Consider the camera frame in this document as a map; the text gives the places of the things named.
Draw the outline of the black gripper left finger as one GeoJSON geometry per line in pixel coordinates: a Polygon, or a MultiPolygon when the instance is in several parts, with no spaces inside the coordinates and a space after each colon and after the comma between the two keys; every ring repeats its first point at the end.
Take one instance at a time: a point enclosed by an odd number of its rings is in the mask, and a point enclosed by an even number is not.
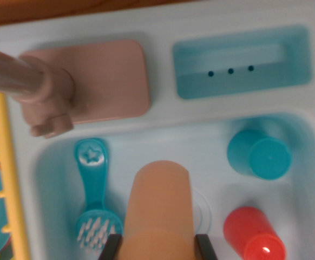
{"type": "Polygon", "coordinates": [[[109,235],[98,260],[114,260],[122,241],[121,234],[109,235]]]}

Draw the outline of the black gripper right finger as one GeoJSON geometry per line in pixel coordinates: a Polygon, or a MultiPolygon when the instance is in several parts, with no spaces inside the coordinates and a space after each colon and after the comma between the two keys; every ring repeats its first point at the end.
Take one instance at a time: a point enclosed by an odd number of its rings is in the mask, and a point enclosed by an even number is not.
{"type": "Polygon", "coordinates": [[[195,256],[198,260],[218,260],[211,240],[207,234],[196,234],[195,256]]]}

